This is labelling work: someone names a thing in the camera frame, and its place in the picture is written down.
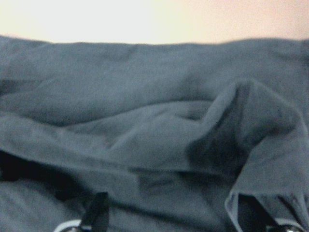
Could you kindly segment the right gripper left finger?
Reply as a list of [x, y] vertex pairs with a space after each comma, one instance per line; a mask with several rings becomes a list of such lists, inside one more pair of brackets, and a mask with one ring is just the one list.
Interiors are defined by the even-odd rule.
[[83, 232], [106, 232], [109, 225], [107, 192], [97, 193], [82, 217]]

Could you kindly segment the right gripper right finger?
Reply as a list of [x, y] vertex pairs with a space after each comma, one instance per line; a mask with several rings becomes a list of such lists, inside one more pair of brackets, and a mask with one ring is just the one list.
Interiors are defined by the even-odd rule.
[[259, 201], [249, 195], [239, 195], [238, 223], [243, 232], [267, 232], [278, 226]]

